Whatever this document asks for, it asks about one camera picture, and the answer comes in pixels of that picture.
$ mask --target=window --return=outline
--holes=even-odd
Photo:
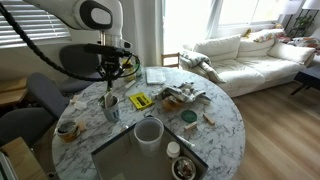
[[[35,43],[43,40],[70,37],[68,28],[55,16],[22,0],[1,0],[17,23]],[[20,36],[0,14],[0,47],[25,45]]]
[[[178,52],[183,44],[203,39],[211,0],[166,0],[164,52]]]
[[[224,0],[219,25],[275,22],[283,0]]]

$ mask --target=paper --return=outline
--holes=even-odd
[[[166,81],[161,69],[148,68],[146,70],[147,84],[163,84]]]
[[[84,102],[76,101],[76,103],[74,103],[74,108],[81,111],[87,108],[87,104]]]
[[[79,99],[79,95],[74,95],[73,98],[70,100],[70,103],[74,104],[78,99]]]
[[[113,96],[111,92],[108,92],[107,94],[104,95],[104,107],[111,107],[113,106]]]

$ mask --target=marble tabletop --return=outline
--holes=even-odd
[[[160,119],[172,132],[182,136],[196,146],[192,150],[209,166],[205,179],[229,180],[236,173],[245,148],[245,129],[241,114],[230,97],[214,83],[196,74],[173,68],[160,68],[166,77],[165,85],[179,86],[184,82],[194,82],[197,90],[206,91],[211,99],[209,105],[199,101],[184,104],[183,109],[166,112],[161,101],[143,111],[137,111],[128,96],[144,92],[152,97],[162,85],[147,85],[145,73],[136,79],[129,89],[123,79],[114,81],[113,94],[119,97],[121,120],[109,122],[105,118],[98,99],[104,95],[107,83],[94,83],[80,95],[79,101],[86,103],[87,108],[77,110],[70,104],[59,119],[58,125],[67,120],[84,120],[87,131],[71,143],[64,143],[58,136],[52,142],[53,161],[60,179],[99,179],[91,158],[91,152],[121,132],[125,126],[131,126],[152,115]],[[190,109],[198,114],[198,125],[192,131],[185,131],[186,122],[181,120],[181,112]],[[208,113],[216,121],[211,126],[203,120],[202,114]]]

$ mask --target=window blind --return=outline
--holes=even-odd
[[[1,0],[25,33],[35,43],[47,39],[70,37],[68,28],[54,15],[22,0]],[[25,44],[20,36],[0,14],[0,47]]]
[[[219,25],[276,22],[280,15],[277,7],[280,6],[283,1],[284,0],[224,0]]]

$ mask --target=cushion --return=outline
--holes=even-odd
[[[240,35],[222,37],[217,39],[209,39],[195,44],[193,51],[204,54],[212,61],[222,59],[234,59],[238,54],[240,45]],[[221,58],[212,58],[213,56],[221,56]]]
[[[254,42],[265,42],[270,39],[285,35],[286,33],[284,29],[263,29],[258,32],[250,33],[248,36],[249,39],[251,39]]]
[[[232,59],[212,62],[212,66],[219,77],[226,82],[219,84],[225,91],[261,85],[265,82],[265,78],[260,72]]]
[[[279,59],[304,64],[308,57],[315,51],[309,47],[295,47],[283,43],[276,43],[268,52],[268,55]]]
[[[242,38],[239,46],[239,57],[256,57],[256,56],[267,56],[268,51],[274,45],[275,40],[271,39],[262,43],[253,42],[246,38]]]
[[[183,47],[183,49],[193,51],[194,45],[195,45],[194,43],[189,43],[189,44],[182,45],[182,47]]]
[[[273,27],[273,29],[283,29],[283,25],[281,23],[276,23]]]
[[[263,74],[266,81],[290,76],[306,68],[304,65],[292,61],[277,59],[270,56],[237,58],[236,60],[241,64],[259,71]]]
[[[188,68],[193,68],[201,62],[206,62],[211,65],[210,59],[204,55],[193,51],[184,50],[180,52],[180,61],[188,66]]]
[[[252,33],[252,32],[253,32],[252,29],[248,29],[248,30],[246,31],[246,33],[244,33],[243,37],[249,38],[249,35],[250,35],[250,33]]]
[[[209,79],[215,83],[221,83],[225,82],[223,79],[221,79],[217,73],[216,70],[214,70],[211,66],[209,66],[207,63],[202,62],[199,64],[199,67],[203,69],[209,76]]]

